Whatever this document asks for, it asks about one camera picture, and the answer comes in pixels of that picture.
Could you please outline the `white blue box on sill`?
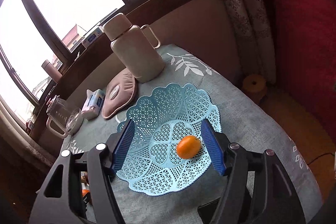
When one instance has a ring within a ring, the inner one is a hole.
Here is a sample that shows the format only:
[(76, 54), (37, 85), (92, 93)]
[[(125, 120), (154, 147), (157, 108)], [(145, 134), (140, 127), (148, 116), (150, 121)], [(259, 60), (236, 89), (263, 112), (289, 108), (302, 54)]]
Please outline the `white blue box on sill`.
[(87, 49), (99, 36), (103, 34), (102, 26), (92, 28), (81, 41), (83, 47)]

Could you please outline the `pink heating pad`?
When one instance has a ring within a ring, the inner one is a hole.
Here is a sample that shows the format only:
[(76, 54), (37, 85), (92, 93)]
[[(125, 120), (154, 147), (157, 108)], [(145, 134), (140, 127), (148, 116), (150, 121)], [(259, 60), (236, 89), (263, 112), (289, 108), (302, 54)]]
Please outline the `pink heating pad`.
[(106, 96), (101, 110), (104, 119), (110, 119), (127, 106), (137, 93), (137, 82), (129, 69), (118, 73), (106, 87)]

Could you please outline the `yellow plastic stool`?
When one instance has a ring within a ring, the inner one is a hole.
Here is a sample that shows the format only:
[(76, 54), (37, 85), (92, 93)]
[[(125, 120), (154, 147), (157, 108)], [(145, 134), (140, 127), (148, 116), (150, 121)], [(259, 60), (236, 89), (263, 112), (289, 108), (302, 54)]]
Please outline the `yellow plastic stool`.
[(258, 105), (268, 91), (266, 79), (261, 75), (249, 75), (243, 80), (242, 91)]

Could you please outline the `cream thermos flask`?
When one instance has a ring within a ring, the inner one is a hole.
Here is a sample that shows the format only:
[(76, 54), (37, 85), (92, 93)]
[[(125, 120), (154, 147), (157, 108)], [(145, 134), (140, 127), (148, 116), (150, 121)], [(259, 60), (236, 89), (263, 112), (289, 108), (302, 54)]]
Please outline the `cream thermos flask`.
[(151, 45), (143, 32), (147, 27), (132, 24), (123, 13), (115, 15), (102, 26), (110, 39), (113, 53), (140, 83), (153, 80), (165, 67), (165, 62), (157, 52), (161, 43), (158, 42), (156, 47)]

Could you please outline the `patterned beige curtain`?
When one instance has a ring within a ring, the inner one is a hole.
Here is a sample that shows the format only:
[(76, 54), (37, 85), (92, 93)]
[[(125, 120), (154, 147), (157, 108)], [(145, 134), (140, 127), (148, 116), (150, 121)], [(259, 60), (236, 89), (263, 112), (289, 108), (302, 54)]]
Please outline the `patterned beige curtain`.
[(263, 0), (224, 0), (235, 32), (241, 69), (276, 82), (274, 44)]

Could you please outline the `orange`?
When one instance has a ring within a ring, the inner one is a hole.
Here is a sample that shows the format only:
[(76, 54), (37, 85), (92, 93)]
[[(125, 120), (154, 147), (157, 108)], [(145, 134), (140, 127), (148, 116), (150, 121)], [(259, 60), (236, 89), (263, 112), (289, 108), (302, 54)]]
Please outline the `orange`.
[(90, 191), (88, 189), (82, 190), (82, 197), (84, 197), (86, 194), (88, 194)]
[(185, 136), (177, 145), (177, 155), (182, 159), (191, 159), (201, 149), (201, 141), (193, 135)]

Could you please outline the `pink tumbler on sill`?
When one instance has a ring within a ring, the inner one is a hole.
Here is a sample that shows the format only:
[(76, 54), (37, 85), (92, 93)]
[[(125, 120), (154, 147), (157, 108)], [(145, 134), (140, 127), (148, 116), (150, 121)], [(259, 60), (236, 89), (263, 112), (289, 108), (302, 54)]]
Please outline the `pink tumbler on sill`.
[(58, 83), (62, 78), (62, 74), (48, 60), (43, 62), (42, 68), (55, 83)]

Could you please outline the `orange on table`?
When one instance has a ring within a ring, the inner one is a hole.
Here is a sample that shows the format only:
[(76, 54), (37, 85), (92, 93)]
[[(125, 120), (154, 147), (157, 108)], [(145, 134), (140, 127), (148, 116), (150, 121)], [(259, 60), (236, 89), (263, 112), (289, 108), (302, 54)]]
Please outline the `orange on table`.
[(84, 197), (86, 194), (88, 194), (90, 191), (88, 189), (82, 190), (82, 197)]

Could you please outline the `light blue plastic fruit basket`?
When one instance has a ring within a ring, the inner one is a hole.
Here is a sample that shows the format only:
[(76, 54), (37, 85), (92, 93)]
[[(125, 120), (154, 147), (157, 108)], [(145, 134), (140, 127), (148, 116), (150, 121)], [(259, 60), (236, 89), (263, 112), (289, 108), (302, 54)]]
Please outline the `light blue plastic fruit basket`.
[(193, 184), (211, 165), (206, 146), (191, 159), (177, 154), (183, 137), (201, 137), (201, 123), (208, 120), (221, 132), (219, 108), (210, 95), (193, 84), (170, 83), (156, 87), (128, 108), (126, 118), (135, 124), (135, 133), (117, 177), (135, 192), (161, 196)]

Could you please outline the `tissue pack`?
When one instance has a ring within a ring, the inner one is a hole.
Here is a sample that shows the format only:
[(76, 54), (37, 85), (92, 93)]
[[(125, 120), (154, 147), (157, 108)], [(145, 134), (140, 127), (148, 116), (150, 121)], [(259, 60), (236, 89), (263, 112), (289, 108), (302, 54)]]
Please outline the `tissue pack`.
[(81, 108), (81, 114), (86, 120), (92, 120), (100, 114), (104, 103), (105, 93), (101, 89), (91, 91), (87, 89), (87, 98)]

